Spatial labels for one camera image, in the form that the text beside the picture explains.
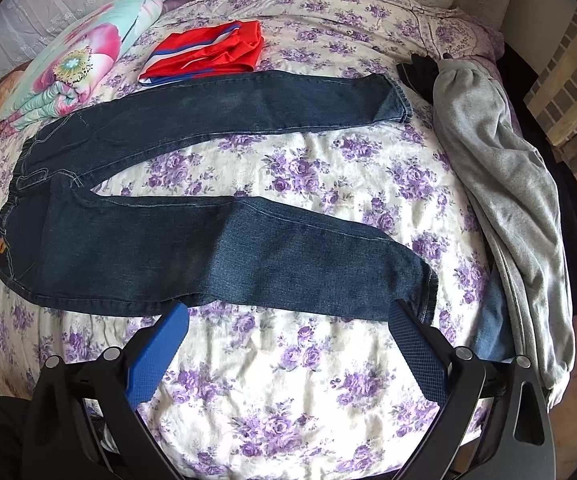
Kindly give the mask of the black garment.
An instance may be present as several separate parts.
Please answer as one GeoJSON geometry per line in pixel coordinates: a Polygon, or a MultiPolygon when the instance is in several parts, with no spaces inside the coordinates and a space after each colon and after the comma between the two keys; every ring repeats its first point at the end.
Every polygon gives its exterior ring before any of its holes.
{"type": "Polygon", "coordinates": [[[435,58],[413,53],[410,62],[398,64],[396,70],[402,84],[424,101],[435,104],[435,82],[439,76],[435,58]]]}

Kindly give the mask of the floral folded quilt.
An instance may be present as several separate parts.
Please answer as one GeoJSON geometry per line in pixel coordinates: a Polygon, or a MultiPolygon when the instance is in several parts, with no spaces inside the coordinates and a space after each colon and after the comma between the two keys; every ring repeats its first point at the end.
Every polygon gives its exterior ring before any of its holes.
{"type": "Polygon", "coordinates": [[[16,132],[83,107],[161,13],[162,0],[115,0],[69,25],[20,76],[0,109],[0,126],[16,132]]]}

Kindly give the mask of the grey sweatpants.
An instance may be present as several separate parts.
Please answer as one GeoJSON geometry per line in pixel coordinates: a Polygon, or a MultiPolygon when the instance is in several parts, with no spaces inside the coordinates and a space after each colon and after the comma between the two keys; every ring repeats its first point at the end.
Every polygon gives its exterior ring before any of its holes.
{"type": "Polygon", "coordinates": [[[575,364],[557,185],[538,151],[515,131],[505,89],[481,64],[439,62],[433,99],[438,140],[500,274],[515,350],[534,363],[554,408],[575,364]]]}

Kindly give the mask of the red folded shorts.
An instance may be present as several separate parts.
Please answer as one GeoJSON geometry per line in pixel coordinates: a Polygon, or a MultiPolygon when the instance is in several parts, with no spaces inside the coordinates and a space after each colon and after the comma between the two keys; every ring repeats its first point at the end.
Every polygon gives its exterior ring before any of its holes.
{"type": "Polygon", "coordinates": [[[168,35],[138,76],[144,87],[185,79],[252,73],[264,47],[260,21],[233,21],[168,35]]]}

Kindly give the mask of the dark blue denim jeans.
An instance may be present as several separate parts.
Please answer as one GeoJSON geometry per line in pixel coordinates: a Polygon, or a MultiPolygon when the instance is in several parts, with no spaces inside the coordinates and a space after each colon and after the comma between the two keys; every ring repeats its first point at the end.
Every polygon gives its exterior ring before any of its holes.
{"type": "Polygon", "coordinates": [[[38,306],[154,315],[215,300],[384,321],[398,301],[433,320],[433,269],[382,231],[254,196],[100,196],[118,172],[230,134],[405,122],[382,75],[277,70],[200,78],[91,106],[43,127],[0,211],[0,279],[38,306]]]}

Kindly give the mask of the light blue jeans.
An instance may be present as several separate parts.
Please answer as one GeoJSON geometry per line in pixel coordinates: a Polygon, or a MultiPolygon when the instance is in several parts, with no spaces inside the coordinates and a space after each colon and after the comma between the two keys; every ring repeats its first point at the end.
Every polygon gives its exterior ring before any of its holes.
{"type": "Polygon", "coordinates": [[[515,356],[507,297],[495,266],[485,288],[471,349],[479,359],[493,362],[509,362],[515,356]]]}

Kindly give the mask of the purple floral bed sheet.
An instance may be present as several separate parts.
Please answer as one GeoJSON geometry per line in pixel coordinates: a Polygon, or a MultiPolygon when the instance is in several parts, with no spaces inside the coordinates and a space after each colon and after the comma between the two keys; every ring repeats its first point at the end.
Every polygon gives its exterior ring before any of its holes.
{"type": "MultiPolygon", "coordinates": [[[[147,29],[95,88],[100,104],[136,92],[173,32],[261,24],[261,70],[355,78],[396,75],[411,53],[495,62],[502,40],[457,10],[410,0],[197,0],[147,29]]],[[[429,104],[407,125],[289,136],[234,136],[160,156],[100,184],[103,195],[257,195],[365,222],[435,270],[435,324],[467,344],[489,281],[486,243],[436,138],[429,104]]],[[[125,344],[146,318],[42,309],[0,281],[0,394],[29,396],[44,360],[88,361],[125,344]]],[[[154,399],[139,408],[184,474],[345,479],[402,465],[438,408],[426,401],[380,323],[213,302],[154,399]]]]}

